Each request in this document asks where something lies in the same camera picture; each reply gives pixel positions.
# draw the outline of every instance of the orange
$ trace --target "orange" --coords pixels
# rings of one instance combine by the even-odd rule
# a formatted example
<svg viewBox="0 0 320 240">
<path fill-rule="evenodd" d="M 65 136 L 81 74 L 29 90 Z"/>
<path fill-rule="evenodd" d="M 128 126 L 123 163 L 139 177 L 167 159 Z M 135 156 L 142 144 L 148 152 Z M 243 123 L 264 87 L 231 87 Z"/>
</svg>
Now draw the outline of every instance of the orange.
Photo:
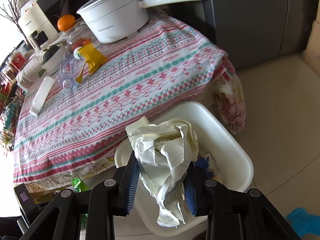
<svg viewBox="0 0 320 240">
<path fill-rule="evenodd" d="M 65 32 L 74 25 L 75 21 L 76 21 L 76 19 L 73 15 L 66 14 L 66 15 L 59 18 L 58 29 L 62 32 Z"/>
</svg>

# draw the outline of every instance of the tomato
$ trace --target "tomato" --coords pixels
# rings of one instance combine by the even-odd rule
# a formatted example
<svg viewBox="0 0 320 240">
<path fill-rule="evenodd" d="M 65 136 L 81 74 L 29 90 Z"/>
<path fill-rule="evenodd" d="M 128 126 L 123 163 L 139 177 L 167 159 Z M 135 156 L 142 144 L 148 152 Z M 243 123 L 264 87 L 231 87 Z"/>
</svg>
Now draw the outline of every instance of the tomato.
<svg viewBox="0 0 320 240">
<path fill-rule="evenodd" d="M 81 47 L 81 46 L 79 46 L 77 42 L 71 45 L 72 51 L 74 51 L 78 47 Z"/>
<path fill-rule="evenodd" d="M 83 41 L 84 41 L 84 39 L 83 39 L 83 38 L 79 38 L 79 39 L 77 39 L 77 41 L 76 41 L 76 42 L 77 42 L 78 44 L 81 44 L 81 45 L 82 45 L 82 42 L 83 42 Z"/>
<path fill-rule="evenodd" d="M 90 42 L 91 42 L 91 39 L 90 38 L 86 38 L 86 39 L 84 39 L 82 41 L 82 44 L 83 44 L 83 46 L 85 46 L 85 45 L 89 44 Z"/>
</svg>

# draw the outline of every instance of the white plastic bin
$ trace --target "white plastic bin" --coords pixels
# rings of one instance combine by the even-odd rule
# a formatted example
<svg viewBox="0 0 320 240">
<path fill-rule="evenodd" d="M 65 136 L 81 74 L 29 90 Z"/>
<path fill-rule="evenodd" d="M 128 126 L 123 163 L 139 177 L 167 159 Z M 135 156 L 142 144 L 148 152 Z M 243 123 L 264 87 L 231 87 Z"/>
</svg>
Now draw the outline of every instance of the white plastic bin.
<svg viewBox="0 0 320 240">
<path fill-rule="evenodd" d="M 217 175 L 229 189 L 244 192 L 253 178 L 253 165 L 229 132 L 219 121 L 200 103 L 185 102 L 172 108 L 151 123 L 160 124 L 172 118 L 185 119 L 190 122 L 199 139 L 199 149 L 212 154 L 217 162 Z M 117 148 L 115 162 L 117 167 L 128 163 L 132 152 L 129 139 L 124 140 Z M 158 236 L 176 236 L 206 220 L 205 217 L 194 217 L 188 212 L 186 224 L 178 228 L 166 228 L 157 224 L 159 206 L 156 199 L 150 196 L 143 183 L 139 180 L 134 201 L 141 219 L 146 227 Z"/>
</svg>

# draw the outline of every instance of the crumpled paper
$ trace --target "crumpled paper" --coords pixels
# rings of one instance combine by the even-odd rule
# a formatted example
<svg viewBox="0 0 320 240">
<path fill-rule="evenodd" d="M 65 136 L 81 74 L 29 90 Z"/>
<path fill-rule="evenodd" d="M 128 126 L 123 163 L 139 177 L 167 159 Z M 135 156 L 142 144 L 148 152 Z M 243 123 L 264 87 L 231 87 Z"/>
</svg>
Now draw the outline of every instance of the crumpled paper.
<svg viewBox="0 0 320 240">
<path fill-rule="evenodd" d="M 191 124 L 174 118 L 159 125 L 146 117 L 126 127 L 140 168 L 140 179 L 159 207 L 157 223 L 164 227 L 184 224 L 188 215 L 183 207 L 183 179 L 199 152 Z"/>
</svg>

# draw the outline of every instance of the blue plastic item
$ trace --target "blue plastic item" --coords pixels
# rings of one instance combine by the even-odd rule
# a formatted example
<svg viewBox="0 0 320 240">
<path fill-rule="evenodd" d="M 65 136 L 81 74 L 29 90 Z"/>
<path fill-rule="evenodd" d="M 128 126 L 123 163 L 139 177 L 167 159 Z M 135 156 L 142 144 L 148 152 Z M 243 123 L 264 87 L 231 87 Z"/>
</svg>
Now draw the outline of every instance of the blue plastic item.
<svg viewBox="0 0 320 240">
<path fill-rule="evenodd" d="M 139 175 L 140 175 L 140 169 L 138 166 L 138 162 L 135 162 L 133 169 L 131 171 L 129 185 L 127 188 L 127 199 L 125 203 L 125 209 L 126 209 L 127 215 L 129 215 L 130 211 L 133 208 L 134 198 L 135 198 L 137 187 L 138 187 Z"/>
<path fill-rule="evenodd" d="M 291 226 L 300 238 L 305 234 L 320 236 L 320 216 L 308 214 L 305 209 L 297 208 L 286 219 L 292 221 Z"/>
<path fill-rule="evenodd" d="M 184 179 L 183 186 L 184 186 L 184 194 L 186 195 L 188 208 L 191 211 L 191 215 L 195 215 L 198 210 L 198 207 L 196 204 L 196 189 L 193 186 L 192 181 L 188 176 Z"/>
<path fill-rule="evenodd" d="M 205 172 L 207 173 L 209 178 L 212 178 L 214 176 L 212 171 L 208 171 L 209 168 L 209 157 L 207 159 L 203 157 L 199 157 L 198 160 L 195 163 L 195 166 L 204 168 Z"/>
</svg>

